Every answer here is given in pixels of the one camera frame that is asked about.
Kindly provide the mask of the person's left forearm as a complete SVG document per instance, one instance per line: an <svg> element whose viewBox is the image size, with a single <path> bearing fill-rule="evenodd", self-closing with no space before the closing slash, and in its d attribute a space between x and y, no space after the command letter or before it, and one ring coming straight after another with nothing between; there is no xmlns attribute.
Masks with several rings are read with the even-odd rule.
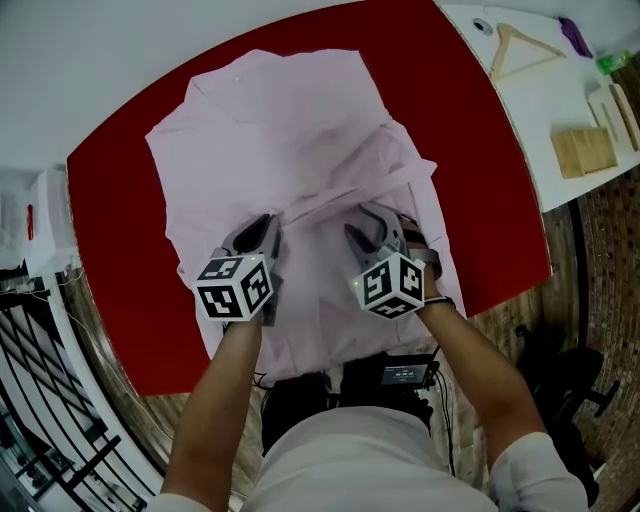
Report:
<svg viewBox="0 0 640 512"><path fill-rule="evenodd" d="M207 370L183 407L164 493L190 498L212 512L227 510L232 467L241 440L262 340L261 319L227 328Z"/></svg>

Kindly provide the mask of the red covered table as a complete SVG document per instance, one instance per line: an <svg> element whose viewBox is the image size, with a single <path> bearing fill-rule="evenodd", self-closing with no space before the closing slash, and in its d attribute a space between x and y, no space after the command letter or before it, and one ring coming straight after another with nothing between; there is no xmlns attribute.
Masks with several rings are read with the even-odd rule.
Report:
<svg viewBox="0 0 640 512"><path fill-rule="evenodd" d="M166 238L165 201L145 137L189 80L246 52L361 53L384 104L436 165L466 311L546 281L551 265L534 186L505 108L432 0L363 0L257 28L183 63L140 92L68 157L79 255L111 346L143 396L191 390L208 363L192 294Z"/></svg>

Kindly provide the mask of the white cabinet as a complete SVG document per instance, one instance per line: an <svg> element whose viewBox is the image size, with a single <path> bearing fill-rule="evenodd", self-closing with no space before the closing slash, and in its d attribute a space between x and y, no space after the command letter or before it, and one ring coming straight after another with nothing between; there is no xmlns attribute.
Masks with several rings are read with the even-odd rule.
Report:
<svg viewBox="0 0 640 512"><path fill-rule="evenodd" d="M31 277L81 267L72 225L67 176L61 170L41 173L27 195L30 209L25 262Z"/></svg>

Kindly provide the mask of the light wooden rack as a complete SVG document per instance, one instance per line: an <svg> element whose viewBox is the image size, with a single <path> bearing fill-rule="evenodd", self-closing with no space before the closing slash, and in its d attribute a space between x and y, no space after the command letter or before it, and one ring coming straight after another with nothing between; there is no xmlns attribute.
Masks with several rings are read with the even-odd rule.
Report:
<svg viewBox="0 0 640 512"><path fill-rule="evenodd" d="M588 104L597 125L608 130L617 152L640 152L640 126L620 85L599 88L589 95Z"/></svg>

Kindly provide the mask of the person's white shirt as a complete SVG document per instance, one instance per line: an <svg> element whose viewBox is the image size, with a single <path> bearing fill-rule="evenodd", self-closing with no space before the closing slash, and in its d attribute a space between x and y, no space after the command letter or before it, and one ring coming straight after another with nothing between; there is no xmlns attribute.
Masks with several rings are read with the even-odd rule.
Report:
<svg viewBox="0 0 640 512"><path fill-rule="evenodd" d="M241 512L589 512L545 433L509 445L489 480L483 493L449 474L414 416L336 408L274 444Z"/></svg>

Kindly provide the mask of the wooden box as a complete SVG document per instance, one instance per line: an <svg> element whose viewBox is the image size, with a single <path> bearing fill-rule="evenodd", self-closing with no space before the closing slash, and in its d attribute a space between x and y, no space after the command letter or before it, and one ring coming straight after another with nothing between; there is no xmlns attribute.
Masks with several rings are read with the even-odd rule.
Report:
<svg viewBox="0 0 640 512"><path fill-rule="evenodd" d="M581 178L617 166L606 128L559 131L551 135L551 142L564 179Z"/></svg>

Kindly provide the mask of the purple cloth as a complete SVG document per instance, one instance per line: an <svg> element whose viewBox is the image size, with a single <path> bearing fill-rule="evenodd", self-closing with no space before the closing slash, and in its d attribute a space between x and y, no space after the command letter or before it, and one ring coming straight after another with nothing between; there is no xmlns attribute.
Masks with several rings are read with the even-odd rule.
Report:
<svg viewBox="0 0 640 512"><path fill-rule="evenodd" d="M569 40L576 53L581 57L592 59L594 55L576 23L567 17L559 17L558 21L561 32Z"/></svg>

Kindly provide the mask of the wooden clothes hanger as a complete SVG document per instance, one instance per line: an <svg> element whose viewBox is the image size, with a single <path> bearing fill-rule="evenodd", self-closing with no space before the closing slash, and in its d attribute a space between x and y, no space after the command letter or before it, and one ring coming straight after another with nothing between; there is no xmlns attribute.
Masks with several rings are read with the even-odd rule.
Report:
<svg viewBox="0 0 640 512"><path fill-rule="evenodd" d="M506 77L518 74L522 71L529 70L531 68L534 68L546 63L551 63L551 62L555 62L557 60L566 58L566 55L562 51L558 50L557 48L547 43L544 43L540 40L534 39L524 34L523 32L513 27L512 25L509 25L506 23L498 23L496 26L496 31L499 36L499 45L493 57L493 61L491 63L491 67L489 70L489 78L493 83L496 83L499 80L504 79ZM524 66L521 66L520 68L512 69L512 70L509 70L508 72L504 72L503 66L509 50L509 44L512 39L522 41L531 46L544 50L549 54L549 56L545 59L538 60L536 62L530 62Z"/></svg>

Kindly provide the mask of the black device with screen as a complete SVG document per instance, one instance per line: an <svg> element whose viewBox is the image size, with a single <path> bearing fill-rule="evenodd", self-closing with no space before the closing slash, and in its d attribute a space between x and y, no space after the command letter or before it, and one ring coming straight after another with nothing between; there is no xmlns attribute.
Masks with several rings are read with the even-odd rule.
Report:
<svg viewBox="0 0 640 512"><path fill-rule="evenodd" d="M440 363L432 354L389 355L384 360L382 386L428 389L435 385Z"/></svg>

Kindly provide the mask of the person's right hand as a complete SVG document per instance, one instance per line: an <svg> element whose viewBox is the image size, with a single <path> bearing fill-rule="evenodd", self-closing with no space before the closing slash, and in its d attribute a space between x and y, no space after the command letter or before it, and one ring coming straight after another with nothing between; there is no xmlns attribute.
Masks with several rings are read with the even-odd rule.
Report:
<svg viewBox="0 0 640 512"><path fill-rule="evenodd" d="M437 289L436 281L442 275L442 268L438 253L428 246L422 231L412 219L401 216L400 226L410 258L414 261L421 261L424 264L424 298L439 297L440 292Z"/></svg>

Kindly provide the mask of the green plastic bottle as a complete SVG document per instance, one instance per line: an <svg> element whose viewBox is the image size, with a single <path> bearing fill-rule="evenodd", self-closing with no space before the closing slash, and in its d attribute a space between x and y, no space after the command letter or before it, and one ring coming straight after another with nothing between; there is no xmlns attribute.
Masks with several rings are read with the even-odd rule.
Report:
<svg viewBox="0 0 640 512"><path fill-rule="evenodd" d="M610 75L624 68L634 57L628 50L622 50L614 54L604 55L596 59L596 66L603 75Z"/></svg>

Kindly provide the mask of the pink robe garment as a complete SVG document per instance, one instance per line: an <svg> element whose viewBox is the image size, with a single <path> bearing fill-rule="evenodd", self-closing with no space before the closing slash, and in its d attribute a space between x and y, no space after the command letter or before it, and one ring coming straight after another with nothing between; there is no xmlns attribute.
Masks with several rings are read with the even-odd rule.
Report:
<svg viewBox="0 0 640 512"><path fill-rule="evenodd" d="M359 53L249 52L193 77L182 104L146 141L186 286L232 230L265 213L279 216L283 285L257 365L267 380L428 338L415 314L386 320L357 303L350 283L359 265L344 227L374 232L361 203L413 218L440 256L440 289L461 300L432 181L436 164L392 119Z"/></svg>

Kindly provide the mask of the person's right forearm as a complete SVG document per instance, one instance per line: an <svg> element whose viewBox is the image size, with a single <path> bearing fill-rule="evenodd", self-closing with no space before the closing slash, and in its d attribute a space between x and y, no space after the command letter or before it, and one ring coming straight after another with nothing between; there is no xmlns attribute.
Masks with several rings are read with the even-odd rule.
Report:
<svg viewBox="0 0 640 512"><path fill-rule="evenodd" d="M490 466L517 440L545 431L525 380L493 342L447 304L423 307L417 315L479 416Z"/></svg>

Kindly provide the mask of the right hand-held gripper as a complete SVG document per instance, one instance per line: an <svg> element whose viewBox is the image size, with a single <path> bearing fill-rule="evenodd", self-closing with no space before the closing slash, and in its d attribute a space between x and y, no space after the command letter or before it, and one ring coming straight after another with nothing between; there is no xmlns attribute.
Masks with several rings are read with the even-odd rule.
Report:
<svg viewBox="0 0 640 512"><path fill-rule="evenodd" d="M374 202L361 203L362 213L378 222L368 237L352 224L344 226L347 243L362 272L352 279L360 308L393 320L425 304L424 269L431 265L436 279L442 273L437 251L409 249L405 254L404 232L396 210Z"/></svg>

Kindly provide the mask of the person's black trousers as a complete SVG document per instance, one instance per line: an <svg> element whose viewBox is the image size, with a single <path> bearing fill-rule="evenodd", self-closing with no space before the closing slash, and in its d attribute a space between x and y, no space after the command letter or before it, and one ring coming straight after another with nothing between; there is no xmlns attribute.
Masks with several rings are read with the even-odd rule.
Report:
<svg viewBox="0 0 640 512"><path fill-rule="evenodd" d="M302 421L333 409L377 407L418 418L430 425L433 408L419 397L420 390L382 386L384 360L390 354L378 353L347 362L343 366L340 391L328 391L329 376L322 372L304 374L275 383L261 404L263 452L269 450L290 429Z"/></svg>

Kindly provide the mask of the black office chair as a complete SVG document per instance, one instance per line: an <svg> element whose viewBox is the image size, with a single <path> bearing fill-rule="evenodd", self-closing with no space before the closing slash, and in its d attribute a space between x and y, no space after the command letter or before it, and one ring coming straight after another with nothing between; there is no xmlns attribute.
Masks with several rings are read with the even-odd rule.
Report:
<svg viewBox="0 0 640 512"><path fill-rule="evenodd" d="M517 362L551 436L554 446L568 471L576 476L587 494L589 505L599 495L599 485L589 465L589 457L582 435L574 423L574 416L585 401L598 406L600 417L619 389L614 381L606 393L594 389L603 367L601 352L579 345L562 350L562 335L534 333L520 324L515 335L523 343Z"/></svg>

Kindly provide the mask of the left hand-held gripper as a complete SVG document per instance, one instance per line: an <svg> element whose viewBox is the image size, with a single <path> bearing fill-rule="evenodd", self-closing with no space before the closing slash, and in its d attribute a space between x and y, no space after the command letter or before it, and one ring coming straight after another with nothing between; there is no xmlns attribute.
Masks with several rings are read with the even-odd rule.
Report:
<svg viewBox="0 0 640 512"><path fill-rule="evenodd" d="M193 284L208 320L247 322L260 316L264 326L275 324L282 279L273 268L280 241L280 219L270 214L248 221L224 239Z"/></svg>

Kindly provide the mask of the black and white stair railing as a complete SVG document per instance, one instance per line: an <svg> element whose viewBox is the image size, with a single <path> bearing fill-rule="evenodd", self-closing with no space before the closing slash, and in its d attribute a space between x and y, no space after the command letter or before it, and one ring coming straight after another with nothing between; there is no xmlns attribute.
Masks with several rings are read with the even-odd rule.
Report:
<svg viewBox="0 0 640 512"><path fill-rule="evenodd" d="M86 366L63 284L0 288L0 512L144 512L161 477Z"/></svg>

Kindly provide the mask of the white side table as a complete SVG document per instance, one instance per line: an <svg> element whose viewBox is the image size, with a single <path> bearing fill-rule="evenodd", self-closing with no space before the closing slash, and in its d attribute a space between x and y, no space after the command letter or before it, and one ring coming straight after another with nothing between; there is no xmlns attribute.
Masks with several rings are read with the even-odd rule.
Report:
<svg viewBox="0 0 640 512"><path fill-rule="evenodd" d="M612 80L603 76L592 60L576 54L556 19L480 5L444 4L441 9L486 71L490 69L499 45L498 23L512 25L566 55L565 59L494 83L521 145L542 212L561 206L640 164L640 152L621 153L615 150L616 167L587 177L562 177L551 135L563 129L595 127L597 123L587 101L588 94L607 87ZM474 18L488 21L493 26L493 34L485 36L477 31L472 24ZM505 65L507 68L520 68L534 62L535 53L530 45L517 42L510 46Z"/></svg>

